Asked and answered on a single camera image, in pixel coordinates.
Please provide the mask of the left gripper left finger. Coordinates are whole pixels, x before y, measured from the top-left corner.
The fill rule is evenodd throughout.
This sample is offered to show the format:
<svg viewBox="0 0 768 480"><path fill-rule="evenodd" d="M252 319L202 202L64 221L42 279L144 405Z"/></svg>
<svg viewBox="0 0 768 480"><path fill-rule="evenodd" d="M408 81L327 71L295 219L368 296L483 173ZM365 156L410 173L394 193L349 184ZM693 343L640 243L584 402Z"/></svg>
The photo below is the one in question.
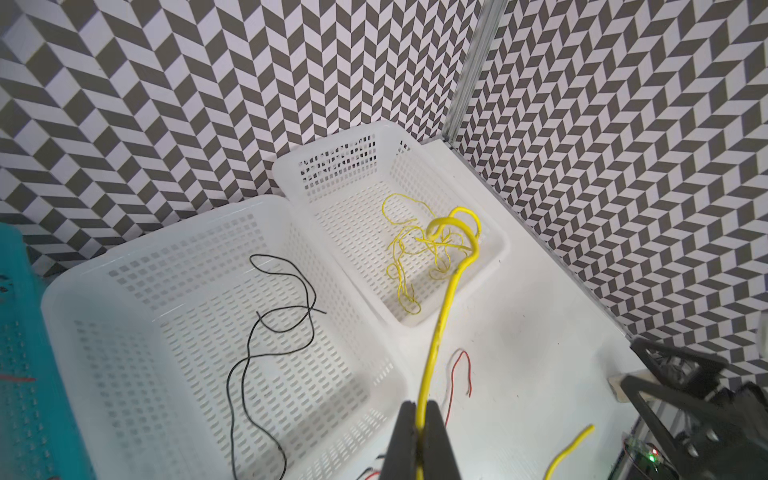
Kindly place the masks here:
<svg viewBox="0 0 768 480"><path fill-rule="evenodd" d="M384 457L380 480L415 480L418 431L415 426L416 404L403 402Z"/></svg>

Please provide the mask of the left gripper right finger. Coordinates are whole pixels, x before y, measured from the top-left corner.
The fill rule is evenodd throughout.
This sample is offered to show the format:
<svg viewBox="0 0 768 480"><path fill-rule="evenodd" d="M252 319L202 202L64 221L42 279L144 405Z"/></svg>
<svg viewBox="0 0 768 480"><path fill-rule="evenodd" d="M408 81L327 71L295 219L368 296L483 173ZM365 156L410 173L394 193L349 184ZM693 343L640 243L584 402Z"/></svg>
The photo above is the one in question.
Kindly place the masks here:
<svg viewBox="0 0 768 480"><path fill-rule="evenodd" d="M437 403L428 403L421 439L425 480L460 480L461 475Z"/></svg>

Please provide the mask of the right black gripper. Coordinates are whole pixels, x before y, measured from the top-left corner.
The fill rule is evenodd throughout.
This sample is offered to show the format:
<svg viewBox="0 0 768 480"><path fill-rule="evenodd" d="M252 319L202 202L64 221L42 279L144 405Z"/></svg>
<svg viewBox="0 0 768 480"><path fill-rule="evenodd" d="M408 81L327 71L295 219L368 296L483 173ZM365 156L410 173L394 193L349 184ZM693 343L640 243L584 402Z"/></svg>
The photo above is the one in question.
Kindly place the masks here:
<svg viewBox="0 0 768 480"><path fill-rule="evenodd" d="M630 348L661 385L626 376L619 386L681 479L767 477L762 388L747 383L705 401L679 390L716 390L724 358L641 337Z"/></svg>

